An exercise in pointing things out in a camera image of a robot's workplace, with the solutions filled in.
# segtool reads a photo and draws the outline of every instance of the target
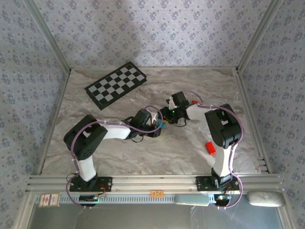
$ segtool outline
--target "black bracket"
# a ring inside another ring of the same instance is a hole
[[[217,188],[212,181],[212,176],[200,176],[196,177],[196,185],[197,191],[239,191],[239,184],[236,177],[233,177],[230,182],[227,183],[226,186],[221,186]]]
[[[98,177],[85,182],[80,176],[71,181],[70,192],[111,192],[112,177]]]

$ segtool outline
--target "wallpaper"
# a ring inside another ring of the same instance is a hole
[[[236,66],[269,0],[36,0],[69,66]]]
[[[285,0],[243,78],[274,173],[305,228],[305,2]]]
[[[0,2],[0,228],[37,172],[65,75],[21,0]]]

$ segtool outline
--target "orange tag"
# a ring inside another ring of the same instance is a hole
[[[164,192],[161,190],[153,190],[151,191],[151,197],[164,197]]]

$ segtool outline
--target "sticker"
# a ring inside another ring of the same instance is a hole
[[[153,191],[151,191],[151,197],[153,197],[153,198],[164,197],[164,192],[162,190],[153,190]]]
[[[57,207],[60,203],[61,194],[51,193],[51,194],[41,194],[39,199],[39,207]]]

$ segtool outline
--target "table surface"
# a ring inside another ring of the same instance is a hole
[[[228,103],[242,120],[243,141],[234,155],[234,171],[259,172],[258,153],[254,149],[244,108],[231,73],[212,69],[142,69],[147,82],[137,87],[102,111],[86,94],[85,87],[111,71],[72,70],[62,100],[56,125],[42,170],[45,175],[65,175],[75,172],[70,153],[63,141],[65,134],[84,116],[120,121],[134,116],[146,105],[158,108],[166,99],[181,90],[197,92],[207,105]],[[189,100],[195,99],[187,94]],[[93,154],[98,174],[207,174],[215,162],[205,149],[212,141],[206,121],[188,121],[178,128],[167,124],[160,137],[145,137],[140,143],[131,140],[107,139]]]

